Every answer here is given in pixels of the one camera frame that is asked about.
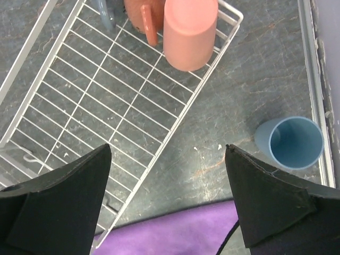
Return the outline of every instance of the mug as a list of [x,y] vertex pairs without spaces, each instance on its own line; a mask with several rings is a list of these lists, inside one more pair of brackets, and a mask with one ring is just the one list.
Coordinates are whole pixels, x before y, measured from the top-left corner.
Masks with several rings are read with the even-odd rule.
[[292,116],[264,122],[255,132],[257,147],[283,168],[312,166],[324,151],[321,129],[312,120]]
[[132,25],[145,33],[149,45],[158,44],[157,31],[163,29],[165,0],[124,0]]
[[92,2],[97,6],[101,22],[105,28],[112,31],[116,27],[116,16],[124,13],[123,0],[92,0]]
[[170,65],[181,71],[203,67],[214,50],[217,0],[167,0],[163,50]]

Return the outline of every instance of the purple towel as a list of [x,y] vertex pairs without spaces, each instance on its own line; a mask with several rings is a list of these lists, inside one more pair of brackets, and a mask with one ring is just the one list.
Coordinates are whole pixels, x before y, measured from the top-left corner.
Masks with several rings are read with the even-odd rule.
[[238,218],[234,201],[113,230],[94,255],[215,255]]

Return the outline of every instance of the blue plastic cup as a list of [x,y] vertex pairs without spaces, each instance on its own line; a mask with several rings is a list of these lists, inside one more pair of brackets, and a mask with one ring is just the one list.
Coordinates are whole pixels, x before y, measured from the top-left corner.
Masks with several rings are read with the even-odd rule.
[[313,165],[324,150],[321,129],[308,118],[275,118],[260,125],[257,147],[283,168],[300,170]]

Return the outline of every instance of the dish rack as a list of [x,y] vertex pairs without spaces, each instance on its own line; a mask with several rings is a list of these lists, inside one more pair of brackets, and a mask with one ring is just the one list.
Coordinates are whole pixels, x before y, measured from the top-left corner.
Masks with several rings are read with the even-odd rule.
[[[56,2],[45,4],[1,87],[1,102]],[[116,225],[235,37],[243,15],[218,2],[213,56],[186,73],[172,68],[162,44],[149,46],[127,18],[109,33],[93,22],[99,13],[91,2],[78,0],[2,137],[0,157],[27,179],[110,144],[102,233],[92,250]],[[12,184],[0,173],[0,186]]]

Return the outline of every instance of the pink cup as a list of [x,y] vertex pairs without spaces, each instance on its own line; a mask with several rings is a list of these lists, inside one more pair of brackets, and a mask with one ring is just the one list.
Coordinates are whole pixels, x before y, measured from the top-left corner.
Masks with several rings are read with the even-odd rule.
[[181,71],[202,68],[214,50],[217,0],[166,0],[164,54]]

